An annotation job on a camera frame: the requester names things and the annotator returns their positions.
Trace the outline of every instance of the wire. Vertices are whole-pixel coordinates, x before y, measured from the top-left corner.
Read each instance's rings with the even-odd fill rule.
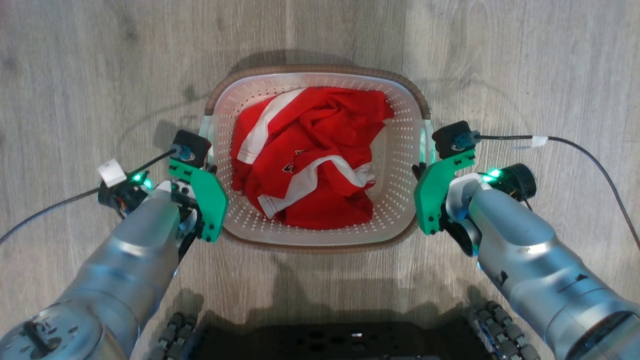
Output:
[[[136,170],[133,170],[132,172],[129,173],[129,176],[133,176],[135,174],[137,174],[138,172],[141,172],[142,170],[145,170],[146,168],[148,168],[149,166],[157,163],[158,161],[166,158],[167,156],[173,154],[176,150],[175,149],[171,149],[169,151],[167,151],[166,153],[154,158],[153,160],[149,161],[148,163],[142,165],[141,167],[137,168]],[[41,217],[42,215],[55,210],[57,208],[60,208],[64,205],[70,204],[76,200],[80,200],[83,199],[89,195],[93,195],[94,193],[97,193],[100,190],[100,188],[95,188],[93,190],[89,190],[87,192],[84,192],[82,194],[76,195],[74,197],[70,197],[67,200],[63,200],[57,204],[53,204],[51,206],[49,206],[48,208],[44,209],[44,210],[40,210],[37,213],[31,215],[30,217],[24,219],[21,223],[19,223],[18,225],[14,226],[11,230],[7,231],[6,234],[4,234],[2,236],[2,238],[0,238],[0,245],[2,245],[8,238],[9,236],[13,235],[16,231],[20,230],[21,228],[23,228],[25,225],[29,224],[30,222],[34,221],[35,219]],[[118,212],[118,215],[123,218],[123,215],[121,213]]]
[[[517,136],[476,135],[475,138],[476,139],[482,139],[482,140],[526,140],[526,139],[533,138],[533,136],[532,135],[517,135]],[[604,178],[607,180],[607,183],[609,183],[609,187],[611,188],[611,191],[613,192],[613,196],[616,198],[616,202],[618,203],[618,206],[620,207],[620,211],[622,211],[622,216],[625,217],[625,221],[627,222],[627,226],[629,226],[629,230],[631,231],[631,235],[633,236],[634,241],[636,242],[637,248],[640,250],[640,239],[638,238],[638,234],[636,233],[636,229],[634,228],[634,225],[631,222],[631,218],[629,218],[629,214],[627,213],[627,210],[625,209],[625,205],[622,203],[622,199],[620,199],[620,194],[618,194],[618,189],[616,188],[616,185],[613,183],[613,180],[611,180],[611,176],[609,176],[609,173],[607,173],[607,171],[604,169],[602,164],[600,164],[600,162],[595,158],[595,156],[593,156],[585,148],[581,147],[580,145],[576,144],[575,142],[571,142],[571,141],[569,141],[567,139],[558,138],[558,137],[555,137],[555,136],[548,136],[547,140],[551,140],[551,141],[555,141],[555,142],[561,142],[561,143],[564,143],[566,145],[569,145],[569,146],[572,146],[572,147],[578,149],[581,153],[585,154],[587,156],[587,158],[589,158],[589,160],[591,160],[596,165],[598,170],[600,170],[602,175],[604,175]]]
[[[523,193],[524,193],[524,191],[523,191],[522,189],[518,189],[517,187],[515,187],[515,186],[513,186],[512,184],[509,184],[509,183],[503,183],[503,182],[502,182],[502,181],[500,181],[500,179],[498,179],[497,177],[491,176],[491,175],[487,174],[486,172],[477,172],[477,174],[478,174],[478,175],[480,175],[480,176],[490,177],[490,178],[492,178],[493,180],[497,180],[497,181],[498,181],[498,183],[503,184],[503,185],[506,185],[507,187],[511,188],[514,192],[513,192],[513,193],[511,193],[509,196],[512,196],[515,192],[520,192],[521,194],[523,194]],[[529,210],[533,211],[533,209],[531,208],[531,204],[529,204],[529,201],[527,201],[527,199],[524,199],[524,197],[523,197],[523,200],[522,200],[522,201],[524,201],[524,203],[527,205],[527,207],[529,208]]]

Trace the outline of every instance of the white stripe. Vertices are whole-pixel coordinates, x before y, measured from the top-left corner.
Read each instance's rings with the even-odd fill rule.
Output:
[[[312,193],[318,186],[317,168],[325,161],[332,161],[335,167],[351,184],[363,188],[367,183],[375,181],[375,176],[371,172],[371,163],[367,163],[353,170],[349,163],[338,155],[325,156],[316,159],[307,165],[301,172],[291,177],[289,188],[284,199],[271,197],[269,195],[258,196],[258,202],[262,206],[264,214],[268,218],[273,218],[278,211],[284,210],[295,204],[298,200]]]
[[[264,108],[258,122],[242,142],[240,152],[238,153],[238,160],[243,163],[253,164],[269,138],[269,123],[285,106],[289,105],[289,103],[303,91],[305,91],[304,88],[280,94]]]

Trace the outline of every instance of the perforated basket wall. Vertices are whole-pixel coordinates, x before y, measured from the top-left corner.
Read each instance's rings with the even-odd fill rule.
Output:
[[[345,69],[356,73],[368,70],[381,73],[387,78],[393,75],[408,82],[405,78],[389,72],[361,68]],[[231,189],[232,167],[229,152],[238,114],[247,106],[268,97],[310,86],[379,90],[387,95],[388,102],[394,110],[395,117],[386,122],[384,130],[371,146],[376,185],[367,190],[374,204],[373,219],[367,224],[325,231],[282,225],[276,220],[264,217],[246,198]],[[411,86],[414,88],[407,89],[395,81],[373,76],[311,71],[244,77],[240,74],[235,79],[228,78],[222,82],[207,104],[200,135],[207,137],[212,143],[209,163],[218,165],[218,179],[229,196],[225,229],[244,240],[299,246],[364,245],[391,240],[398,236],[411,224],[415,215],[412,193],[417,181],[412,174],[411,166],[420,161],[421,151],[423,155],[428,151],[424,146],[420,146],[421,135],[424,141],[423,119],[429,118],[428,107],[426,102],[418,104],[415,94],[419,94],[419,91],[413,84]]]

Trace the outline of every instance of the red fabric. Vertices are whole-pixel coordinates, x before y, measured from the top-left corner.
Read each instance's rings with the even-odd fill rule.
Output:
[[[274,98],[240,113],[232,141],[232,188],[243,191],[258,209],[258,196],[283,199],[291,178],[313,161],[342,156],[356,169],[371,162],[371,142],[394,116],[379,91],[344,88],[308,88],[295,97],[269,123],[269,137],[252,165],[238,160],[244,139]],[[373,206],[364,190],[351,184],[331,162],[317,168],[317,188],[279,212],[287,225],[309,229],[335,229],[371,220]]]

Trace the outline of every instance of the basket rim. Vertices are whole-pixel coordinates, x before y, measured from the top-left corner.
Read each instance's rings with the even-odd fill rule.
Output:
[[[205,106],[205,116],[211,116],[214,114],[216,105],[227,90],[234,83],[255,76],[264,75],[277,75],[277,74],[304,74],[304,73],[325,73],[325,74],[345,74],[354,76],[365,76],[368,78],[377,78],[391,81],[404,89],[406,89],[410,95],[415,99],[420,115],[424,120],[431,120],[431,112],[427,100],[417,86],[406,77],[396,74],[394,72],[370,69],[365,67],[355,67],[348,65],[277,65],[268,67],[255,67],[251,69],[242,70],[228,75],[223,79],[218,86],[212,91],[209,100]],[[347,254],[354,252],[369,252],[375,250],[387,249],[389,247],[396,246],[405,241],[413,234],[415,234],[417,227],[417,218],[415,215],[409,222],[407,227],[403,229],[398,235],[385,241],[376,241],[370,243],[363,243],[358,245],[284,245],[274,244],[261,241],[252,241],[244,239],[235,235],[229,231],[226,227],[223,227],[223,234],[221,236],[227,241],[231,241],[240,246],[247,246],[252,249],[262,249],[271,252],[284,252],[284,253],[301,253],[301,254]]]

